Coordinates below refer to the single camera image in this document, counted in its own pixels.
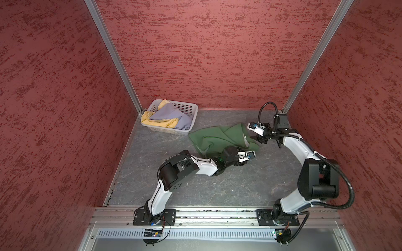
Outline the green skirt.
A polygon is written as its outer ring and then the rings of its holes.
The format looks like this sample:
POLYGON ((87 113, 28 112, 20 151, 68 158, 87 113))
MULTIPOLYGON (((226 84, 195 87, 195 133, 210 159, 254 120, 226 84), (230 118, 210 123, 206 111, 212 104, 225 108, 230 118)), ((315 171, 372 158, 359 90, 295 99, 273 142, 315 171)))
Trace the green skirt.
POLYGON ((243 123, 204 128, 188 136, 199 155, 207 159, 218 156, 229 146, 239 147, 243 151, 257 151, 260 148, 251 139, 243 123))

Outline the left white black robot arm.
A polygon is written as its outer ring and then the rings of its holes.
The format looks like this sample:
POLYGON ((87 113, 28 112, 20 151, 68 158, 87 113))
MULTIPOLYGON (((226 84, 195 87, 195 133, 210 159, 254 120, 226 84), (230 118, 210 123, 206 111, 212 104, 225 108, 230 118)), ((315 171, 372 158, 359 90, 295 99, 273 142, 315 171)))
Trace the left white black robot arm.
POLYGON ((228 146, 218 156, 198 158, 184 150, 164 161, 157 171, 158 185, 145 205, 146 221, 155 225, 170 196, 195 175, 218 176, 230 166, 244 166, 255 158, 255 151, 228 146))

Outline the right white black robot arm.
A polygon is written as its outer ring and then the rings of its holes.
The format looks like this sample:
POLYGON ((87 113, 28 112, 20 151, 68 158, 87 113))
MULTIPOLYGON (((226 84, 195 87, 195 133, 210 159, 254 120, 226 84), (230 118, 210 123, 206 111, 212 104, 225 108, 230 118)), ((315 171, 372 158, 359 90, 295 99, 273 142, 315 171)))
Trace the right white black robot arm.
POLYGON ((315 150, 307 145, 297 130, 290 128, 286 115, 275 115, 274 126, 250 122, 247 129, 256 133, 253 139, 260 143, 275 140, 278 147, 287 147, 302 164, 297 188, 287 197, 278 199, 269 213, 261 212, 259 218, 266 218, 275 225, 285 225, 314 202, 338 197, 339 174, 316 156, 315 150))

